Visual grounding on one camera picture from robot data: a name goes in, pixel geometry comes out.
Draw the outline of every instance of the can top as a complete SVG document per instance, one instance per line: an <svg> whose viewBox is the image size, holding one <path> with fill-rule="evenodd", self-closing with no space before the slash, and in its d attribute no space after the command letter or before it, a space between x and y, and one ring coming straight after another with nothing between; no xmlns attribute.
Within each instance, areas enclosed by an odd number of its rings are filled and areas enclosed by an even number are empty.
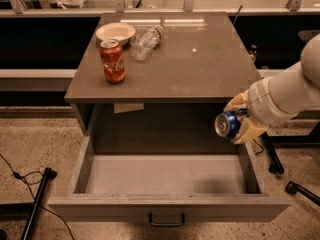
<svg viewBox="0 0 320 240"><path fill-rule="evenodd" d="M220 114L215 120L215 129L219 136L226 137L230 131L230 122L225 114Z"/></svg>
<svg viewBox="0 0 320 240"><path fill-rule="evenodd" d="M100 46L102 48L114 48L118 45L119 45L119 41L116 39L108 39L100 43Z"/></svg>

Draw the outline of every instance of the drawer handle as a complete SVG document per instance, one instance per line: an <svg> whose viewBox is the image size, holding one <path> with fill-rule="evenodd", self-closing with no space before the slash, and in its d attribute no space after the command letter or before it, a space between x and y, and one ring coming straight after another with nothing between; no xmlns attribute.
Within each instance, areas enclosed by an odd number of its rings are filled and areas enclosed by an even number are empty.
<svg viewBox="0 0 320 240"><path fill-rule="evenodd" d="M149 223L153 227L181 227L184 224L184 214L181 214L181 222L178 223L155 223L152 221L152 214L149 213Z"/></svg>

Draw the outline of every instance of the red can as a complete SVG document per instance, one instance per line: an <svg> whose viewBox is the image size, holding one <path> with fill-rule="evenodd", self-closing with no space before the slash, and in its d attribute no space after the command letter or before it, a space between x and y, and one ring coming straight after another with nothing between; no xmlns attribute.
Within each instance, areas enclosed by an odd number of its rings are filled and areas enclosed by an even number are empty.
<svg viewBox="0 0 320 240"><path fill-rule="evenodd" d="M118 40L109 39L101 42L100 56L104 75L109 83L120 83L126 73L123 66L122 46Z"/></svg>

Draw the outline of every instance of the plastic bottle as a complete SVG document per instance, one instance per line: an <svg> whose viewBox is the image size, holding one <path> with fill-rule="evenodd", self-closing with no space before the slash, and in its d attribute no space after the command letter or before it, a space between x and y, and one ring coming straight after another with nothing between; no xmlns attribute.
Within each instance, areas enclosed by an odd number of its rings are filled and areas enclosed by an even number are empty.
<svg viewBox="0 0 320 240"><path fill-rule="evenodd" d="M131 55L135 60L143 61L161 40L163 28L160 25L153 26L140 38L131 43Z"/></svg>

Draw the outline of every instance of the floor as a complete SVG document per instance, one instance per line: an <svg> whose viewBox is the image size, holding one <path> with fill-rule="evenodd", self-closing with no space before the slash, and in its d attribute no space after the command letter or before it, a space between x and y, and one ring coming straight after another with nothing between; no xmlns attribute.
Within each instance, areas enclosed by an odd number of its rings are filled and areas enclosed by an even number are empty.
<svg viewBox="0 0 320 240"><path fill-rule="evenodd" d="M305 113L273 127L271 134L307 134L319 121L319 112ZM0 107L0 154L21 175L51 167L58 172L46 191L44 206L50 196L67 194L83 135L69 107ZM260 147L252 142L255 152ZM320 194L319 148L277 149L285 168L283 175L268 172L269 157L256 155L257 168L263 175L268 194L288 199L291 205L270 223L187 223L179 228L154 228L143 223L68 222L74 239L297 239L316 240L320 235L320 208L297 193L287 194L289 181ZM25 184L12 176L10 167L0 159L0 202L31 202ZM37 175L28 177L30 182ZM37 185L32 186L35 192ZM0 217L0 229L9 240L20 239L25 221ZM67 227L56 216L41 210L32 239L72 239Z"/></svg>

